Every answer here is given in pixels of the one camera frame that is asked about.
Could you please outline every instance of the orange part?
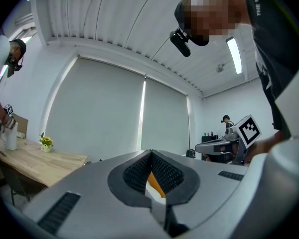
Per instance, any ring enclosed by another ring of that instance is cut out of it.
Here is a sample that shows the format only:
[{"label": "orange part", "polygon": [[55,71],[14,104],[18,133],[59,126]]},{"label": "orange part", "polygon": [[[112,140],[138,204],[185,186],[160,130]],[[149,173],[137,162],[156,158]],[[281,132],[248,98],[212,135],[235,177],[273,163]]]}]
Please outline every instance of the orange part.
[{"label": "orange part", "polygon": [[158,182],[156,181],[153,173],[151,172],[150,175],[149,175],[149,178],[148,178],[148,181],[149,181],[149,184],[155,188],[155,190],[157,192],[159,192],[160,196],[161,197],[165,197],[165,193],[164,191],[161,189],[161,187],[159,186]]}]

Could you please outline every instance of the vr headset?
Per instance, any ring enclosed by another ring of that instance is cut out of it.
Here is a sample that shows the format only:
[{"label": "vr headset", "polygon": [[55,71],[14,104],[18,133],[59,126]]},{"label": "vr headset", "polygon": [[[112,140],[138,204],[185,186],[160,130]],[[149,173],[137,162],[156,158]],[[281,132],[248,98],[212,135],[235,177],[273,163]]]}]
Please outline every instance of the vr headset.
[{"label": "vr headset", "polygon": [[176,46],[176,48],[183,54],[184,57],[190,56],[190,50],[187,46],[188,37],[185,36],[180,30],[180,28],[176,29],[176,31],[172,31],[169,34],[170,41]]},{"label": "vr headset", "polygon": [[20,69],[22,68],[22,63],[23,63],[23,56],[26,52],[26,45],[24,43],[24,41],[22,41],[21,39],[15,39],[13,40],[13,42],[18,43],[18,45],[20,46],[20,54],[21,54],[21,58],[19,58],[18,60],[16,58],[14,58],[12,56],[12,54],[9,55],[8,59],[7,59],[7,65],[8,65],[8,74],[7,77],[11,77],[14,72],[18,72],[20,71]]}]

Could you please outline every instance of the wooden table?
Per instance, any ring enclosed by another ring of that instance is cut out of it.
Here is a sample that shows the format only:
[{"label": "wooden table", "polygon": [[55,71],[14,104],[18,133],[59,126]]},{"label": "wooden table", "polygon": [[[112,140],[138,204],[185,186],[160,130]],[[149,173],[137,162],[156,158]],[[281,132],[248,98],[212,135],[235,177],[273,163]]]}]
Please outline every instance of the wooden table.
[{"label": "wooden table", "polygon": [[48,187],[80,168],[87,156],[40,150],[39,143],[17,138],[17,149],[8,150],[0,139],[0,160],[19,173]]}]

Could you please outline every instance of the fluorescent light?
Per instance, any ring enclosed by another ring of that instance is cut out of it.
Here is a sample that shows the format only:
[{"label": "fluorescent light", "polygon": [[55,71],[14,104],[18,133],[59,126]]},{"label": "fluorescent light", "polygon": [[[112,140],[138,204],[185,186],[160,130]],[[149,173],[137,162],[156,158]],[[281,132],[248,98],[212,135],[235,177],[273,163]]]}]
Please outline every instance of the fluorescent light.
[{"label": "fluorescent light", "polygon": [[5,65],[2,67],[1,72],[0,72],[0,80],[3,77],[3,75],[5,74],[6,70],[8,69],[8,66]]},{"label": "fluorescent light", "polygon": [[24,41],[24,43],[27,43],[27,41],[29,41],[31,39],[31,36],[30,37],[26,37],[26,38],[22,38],[21,40]]},{"label": "fluorescent light", "polygon": [[227,39],[226,42],[230,50],[231,56],[233,57],[234,60],[236,73],[241,74],[243,72],[243,68],[241,66],[241,59],[240,59],[239,49],[236,40],[233,37],[231,37]]}]

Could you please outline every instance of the smoke detector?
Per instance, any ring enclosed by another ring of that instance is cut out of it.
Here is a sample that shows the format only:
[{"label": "smoke detector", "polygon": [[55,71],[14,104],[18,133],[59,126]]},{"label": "smoke detector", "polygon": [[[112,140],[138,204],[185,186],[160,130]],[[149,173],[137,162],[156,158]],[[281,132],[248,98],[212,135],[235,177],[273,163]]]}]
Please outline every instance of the smoke detector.
[{"label": "smoke detector", "polygon": [[225,64],[219,64],[218,67],[217,67],[217,69],[216,69],[216,72],[217,72],[217,73],[222,72],[222,71],[224,70],[224,65],[225,65]]}]

